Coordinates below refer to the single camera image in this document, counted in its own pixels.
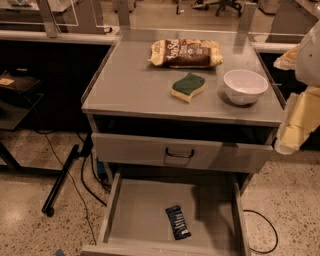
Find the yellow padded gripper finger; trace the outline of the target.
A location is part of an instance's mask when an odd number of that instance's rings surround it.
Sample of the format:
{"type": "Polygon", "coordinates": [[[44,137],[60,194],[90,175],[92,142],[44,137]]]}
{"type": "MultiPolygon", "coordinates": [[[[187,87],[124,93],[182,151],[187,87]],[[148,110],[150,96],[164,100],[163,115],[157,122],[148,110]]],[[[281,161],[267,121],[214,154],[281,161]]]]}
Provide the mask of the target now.
{"type": "Polygon", "coordinates": [[[299,46],[296,45],[277,58],[273,66],[280,70],[294,70],[299,46]]]}
{"type": "Polygon", "coordinates": [[[291,93],[274,149],[283,155],[295,153],[319,126],[320,88],[309,86],[301,94],[291,93]]]}

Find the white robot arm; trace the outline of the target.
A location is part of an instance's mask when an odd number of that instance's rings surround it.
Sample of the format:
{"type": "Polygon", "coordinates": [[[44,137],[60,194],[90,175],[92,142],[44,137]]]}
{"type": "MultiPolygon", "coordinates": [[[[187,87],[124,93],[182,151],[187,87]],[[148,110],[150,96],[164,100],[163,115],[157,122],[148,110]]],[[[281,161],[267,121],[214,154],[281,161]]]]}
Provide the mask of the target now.
{"type": "Polygon", "coordinates": [[[300,95],[291,93],[287,100],[274,144],[274,149],[283,155],[298,151],[320,126],[320,21],[298,46],[277,61],[279,67],[287,64],[294,64],[296,79],[307,88],[300,95]]]}

